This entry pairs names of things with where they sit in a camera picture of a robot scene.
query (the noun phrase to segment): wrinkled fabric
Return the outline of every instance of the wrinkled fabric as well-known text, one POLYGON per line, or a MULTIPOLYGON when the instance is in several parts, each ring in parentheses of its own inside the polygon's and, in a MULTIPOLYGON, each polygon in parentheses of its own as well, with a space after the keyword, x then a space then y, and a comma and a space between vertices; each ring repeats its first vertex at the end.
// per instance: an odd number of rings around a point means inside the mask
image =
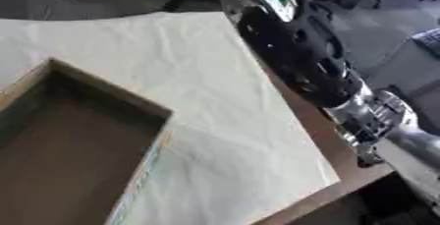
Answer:
POLYGON ((221 13, 1 20, 0 50, 0 89, 50 56, 173 111, 125 224, 249 224, 338 181, 221 13))

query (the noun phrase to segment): robotic arm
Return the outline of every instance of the robotic arm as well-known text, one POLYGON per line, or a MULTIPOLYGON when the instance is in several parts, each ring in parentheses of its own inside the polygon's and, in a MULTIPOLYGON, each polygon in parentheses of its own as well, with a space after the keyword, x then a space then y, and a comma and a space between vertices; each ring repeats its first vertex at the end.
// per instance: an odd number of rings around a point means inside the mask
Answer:
POLYGON ((440 213, 440 138, 423 131, 398 96, 368 87, 310 0, 220 2, 256 56, 336 124, 359 166, 391 164, 440 213))

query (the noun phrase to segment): white paper sheet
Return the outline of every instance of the white paper sheet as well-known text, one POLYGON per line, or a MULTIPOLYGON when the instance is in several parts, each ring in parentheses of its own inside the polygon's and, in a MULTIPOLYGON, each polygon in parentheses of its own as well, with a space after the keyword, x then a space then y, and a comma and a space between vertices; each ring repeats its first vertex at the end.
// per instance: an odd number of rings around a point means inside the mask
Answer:
POLYGON ((52 56, 174 111, 126 224, 249 224, 338 181, 220 13, 2 20, 0 51, 0 89, 52 56))

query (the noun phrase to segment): wooden tray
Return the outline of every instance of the wooden tray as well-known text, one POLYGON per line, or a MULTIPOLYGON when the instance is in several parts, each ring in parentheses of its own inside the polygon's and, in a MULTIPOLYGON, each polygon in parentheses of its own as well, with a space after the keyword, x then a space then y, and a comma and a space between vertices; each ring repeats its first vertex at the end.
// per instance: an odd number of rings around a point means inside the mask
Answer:
POLYGON ((117 223, 169 116, 60 61, 37 67, 0 94, 0 223, 117 223))

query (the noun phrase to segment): wooden table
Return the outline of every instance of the wooden table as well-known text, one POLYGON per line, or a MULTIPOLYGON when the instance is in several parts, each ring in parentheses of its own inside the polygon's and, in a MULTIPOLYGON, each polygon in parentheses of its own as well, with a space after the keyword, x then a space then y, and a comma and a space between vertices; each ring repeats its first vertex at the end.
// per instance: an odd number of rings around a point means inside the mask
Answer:
POLYGON ((267 73, 322 154, 330 161, 341 178, 341 182, 293 203, 291 206, 260 220, 255 225, 279 225, 292 222, 325 204, 385 177, 393 171, 386 164, 368 169, 358 168, 356 155, 334 132, 330 120, 324 118, 315 107, 288 89, 272 73, 267 73))

